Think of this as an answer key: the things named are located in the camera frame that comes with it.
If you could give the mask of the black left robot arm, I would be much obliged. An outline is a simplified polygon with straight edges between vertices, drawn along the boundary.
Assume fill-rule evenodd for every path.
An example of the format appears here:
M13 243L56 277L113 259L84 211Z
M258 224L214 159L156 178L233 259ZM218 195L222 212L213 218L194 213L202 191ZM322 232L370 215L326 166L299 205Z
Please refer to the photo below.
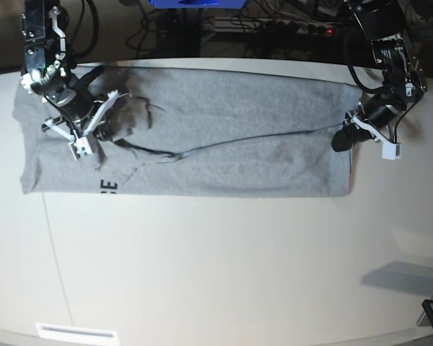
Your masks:
M369 99L346 113L331 145L335 152L343 152L374 141L381 143L384 159L396 160L401 156L399 125L427 92L426 78L397 1L348 1L347 6L358 25L344 37L344 60L354 83ZM351 39L358 34L372 46L383 77L379 87L365 86L351 61Z

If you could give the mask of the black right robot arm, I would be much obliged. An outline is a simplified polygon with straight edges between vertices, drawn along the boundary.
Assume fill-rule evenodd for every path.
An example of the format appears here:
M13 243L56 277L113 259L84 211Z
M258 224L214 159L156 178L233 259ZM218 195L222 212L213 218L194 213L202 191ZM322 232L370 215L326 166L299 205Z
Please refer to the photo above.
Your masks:
M101 141L113 139L112 126L105 112L108 97L95 96L90 84L103 74L98 66L82 77L73 73L76 54L66 40L68 12L59 1L26 1L21 18L25 39L21 85L55 108L58 117L49 118L42 131L58 131L69 141L92 134Z

